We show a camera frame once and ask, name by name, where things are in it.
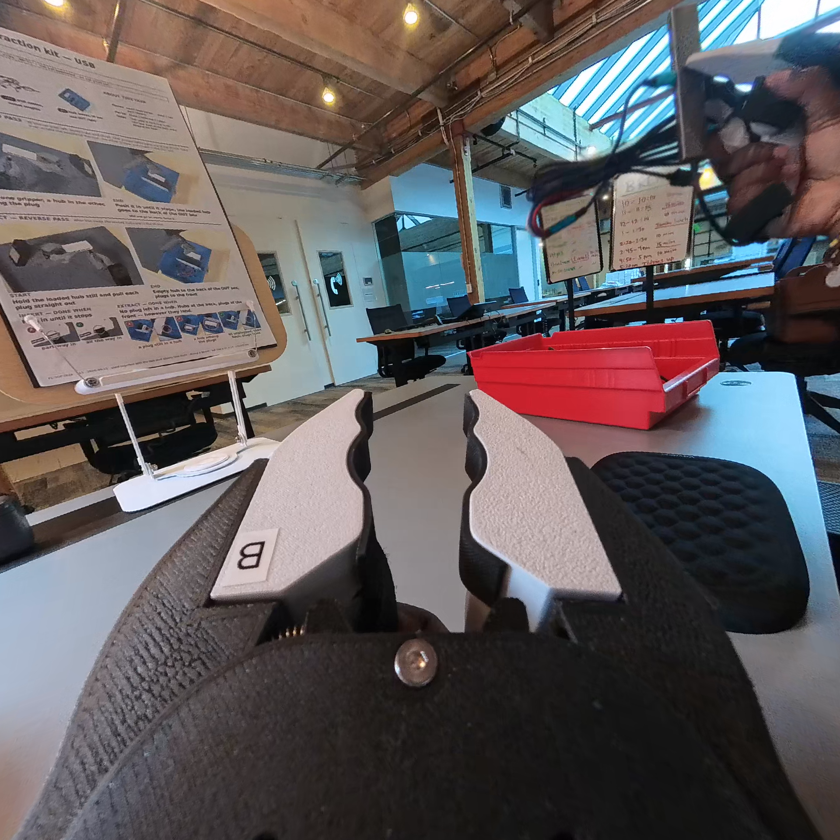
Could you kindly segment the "handwritten whiteboard on stand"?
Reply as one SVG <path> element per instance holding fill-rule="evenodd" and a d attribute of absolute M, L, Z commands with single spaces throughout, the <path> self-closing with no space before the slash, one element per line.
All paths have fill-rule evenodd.
<path fill-rule="evenodd" d="M 542 291 L 545 297 L 557 297 L 565 305 L 566 326 L 574 329 L 574 284 L 581 277 L 596 276 L 604 268 L 594 193 L 546 206 L 540 217 L 545 230 L 570 221 L 542 243 Z"/>
<path fill-rule="evenodd" d="M 639 269 L 644 284 L 656 268 L 681 270 L 690 258 L 694 192 L 671 185 L 673 171 L 628 173 L 614 181 L 610 268 Z"/>

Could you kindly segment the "black honeycomb wrist pad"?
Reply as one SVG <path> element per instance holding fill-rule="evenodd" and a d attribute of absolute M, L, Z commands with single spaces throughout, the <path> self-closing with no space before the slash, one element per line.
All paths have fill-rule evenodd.
<path fill-rule="evenodd" d="M 778 634 L 803 619 L 805 556 L 784 497 L 764 473 L 641 451 L 608 455 L 592 470 L 709 594 L 729 632 Z"/>

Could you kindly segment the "printed instruction sheet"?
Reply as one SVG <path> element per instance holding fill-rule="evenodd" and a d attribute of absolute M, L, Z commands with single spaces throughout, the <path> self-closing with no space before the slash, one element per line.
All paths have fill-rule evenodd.
<path fill-rule="evenodd" d="M 1 73 L 2 326 L 34 387 L 278 346 L 167 80 L 7 29 Z"/>

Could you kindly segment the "dark grey case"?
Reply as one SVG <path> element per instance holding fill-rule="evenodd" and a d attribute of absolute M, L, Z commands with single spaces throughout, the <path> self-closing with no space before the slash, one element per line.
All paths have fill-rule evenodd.
<path fill-rule="evenodd" d="M 33 529 L 24 508 L 12 496 L 1 496 L 1 565 L 12 563 L 35 546 Z"/>

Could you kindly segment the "black office chair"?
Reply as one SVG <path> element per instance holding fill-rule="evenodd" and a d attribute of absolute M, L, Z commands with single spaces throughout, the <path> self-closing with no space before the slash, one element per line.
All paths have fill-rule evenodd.
<path fill-rule="evenodd" d="M 414 327 L 399 305 L 367 308 L 366 314 L 373 335 L 393 335 Z M 443 355 L 429 354 L 427 344 L 423 346 L 423 352 L 417 355 L 415 339 L 389 339 L 374 342 L 374 346 L 379 376 L 393 379 L 395 386 L 422 380 L 446 364 Z"/>

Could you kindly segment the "red plastic bin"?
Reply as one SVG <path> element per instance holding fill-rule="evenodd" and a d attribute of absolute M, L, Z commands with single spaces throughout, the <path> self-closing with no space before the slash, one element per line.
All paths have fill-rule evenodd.
<path fill-rule="evenodd" d="M 649 430 L 719 373 L 709 321 L 533 334 L 473 350 L 479 389 L 521 415 Z"/>

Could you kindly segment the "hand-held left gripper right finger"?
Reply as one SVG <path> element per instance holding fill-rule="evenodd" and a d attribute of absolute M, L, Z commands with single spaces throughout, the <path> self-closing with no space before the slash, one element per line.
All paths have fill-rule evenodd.
<path fill-rule="evenodd" d="M 465 627 L 478 629 L 504 599 L 520 602 L 532 632 L 557 601 L 619 603 L 622 586 L 561 448 L 478 389 L 465 396 L 464 433 Z"/>

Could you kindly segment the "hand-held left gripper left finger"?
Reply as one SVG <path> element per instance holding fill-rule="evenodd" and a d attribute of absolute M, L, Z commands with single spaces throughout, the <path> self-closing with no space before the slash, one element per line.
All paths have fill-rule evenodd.
<path fill-rule="evenodd" d="M 333 600 L 358 632 L 394 632 L 392 573 L 376 535 L 369 439 L 372 395 L 354 389 L 281 441 L 210 592 L 216 604 L 279 603 L 302 625 Z"/>

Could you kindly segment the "wooden support post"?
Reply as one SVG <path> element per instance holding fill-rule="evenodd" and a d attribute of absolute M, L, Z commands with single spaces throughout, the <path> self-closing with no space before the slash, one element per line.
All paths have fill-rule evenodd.
<path fill-rule="evenodd" d="M 447 126 L 446 136 L 454 176 L 461 263 L 465 272 L 465 286 L 470 303 L 477 304 L 485 300 L 485 291 L 471 171 L 470 135 L 465 129 L 463 120 L 459 119 Z"/>

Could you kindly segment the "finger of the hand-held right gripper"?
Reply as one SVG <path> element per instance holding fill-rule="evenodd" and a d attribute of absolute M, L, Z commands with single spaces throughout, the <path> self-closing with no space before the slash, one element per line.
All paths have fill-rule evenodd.
<path fill-rule="evenodd" d="M 778 56 L 782 41 L 782 38 L 760 38 L 696 52 L 686 60 L 686 68 L 708 77 L 751 82 L 793 67 L 789 60 Z"/>

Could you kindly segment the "person's right hand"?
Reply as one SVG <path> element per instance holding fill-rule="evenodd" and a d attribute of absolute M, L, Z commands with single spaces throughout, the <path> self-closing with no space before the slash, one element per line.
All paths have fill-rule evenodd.
<path fill-rule="evenodd" d="M 805 116 L 805 136 L 797 147 L 750 143 L 725 150 L 719 136 L 707 139 L 706 153 L 728 189 L 731 216 L 756 199 L 768 183 L 785 182 L 793 202 L 762 231 L 766 238 L 804 238 L 839 232 L 839 98 L 824 68 L 786 69 L 766 79 L 781 99 L 796 102 Z"/>

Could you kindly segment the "wooden top desk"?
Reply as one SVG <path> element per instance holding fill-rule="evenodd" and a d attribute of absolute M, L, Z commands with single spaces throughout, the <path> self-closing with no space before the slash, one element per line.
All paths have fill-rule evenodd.
<path fill-rule="evenodd" d="M 140 404 L 143 413 L 155 400 L 167 400 L 171 395 L 199 393 L 189 398 L 192 412 L 208 413 L 217 405 L 230 402 L 227 375 L 208 373 L 192 379 L 155 385 L 149 389 L 124 395 L 126 406 Z M 42 455 L 67 446 L 92 441 L 101 433 L 111 432 L 122 425 L 116 397 L 95 395 L 77 405 L 38 406 L 17 401 L 2 394 L 1 462 L 10 463 L 22 458 Z"/>
<path fill-rule="evenodd" d="M 640 290 L 576 308 L 574 317 L 582 320 L 585 329 L 599 329 L 604 325 L 690 319 L 717 310 L 738 312 L 772 298 L 775 277 L 770 262 L 741 264 L 739 270 L 727 275 L 719 272 L 723 266 L 716 269 L 707 272 L 701 282 L 655 288 L 652 304 L 648 303 L 648 294 Z"/>
<path fill-rule="evenodd" d="M 524 304 L 511 304 L 500 309 L 488 310 L 477 318 L 465 321 L 445 322 L 425 327 L 406 326 L 404 329 L 386 329 L 356 339 L 357 343 L 370 344 L 375 348 L 377 370 L 381 377 L 393 379 L 397 387 L 422 380 L 437 370 L 433 362 L 444 363 L 441 356 L 429 352 L 441 342 L 462 343 L 467 353 L 465 373 L 471 375 L 470 354 L 473 350 L 487 347 L 488 339 L 498 331 L 515 332 L 524 328 L 523 336 L 537 333 L 550 334 L 549 322 L 556 320 L 564 326 L 571 310 L 570 304 L 559 297 L 552 297 Z"/>

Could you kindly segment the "white door with glass panel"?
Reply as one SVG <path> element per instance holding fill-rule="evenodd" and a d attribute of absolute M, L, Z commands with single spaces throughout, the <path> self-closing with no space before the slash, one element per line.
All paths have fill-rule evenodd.
<path fill-rule="evenodd" d="M 294 220 L 302 265 L 302 279 L 293 282 L 301 311 L 304 337 L 313 353 L 319 381 L 325 386 L 345 385 L 360 377 L 354 350 L 356 337 L 352 306 L 329 303 L 327 273 L 317 246 L 302 222 Z"/>

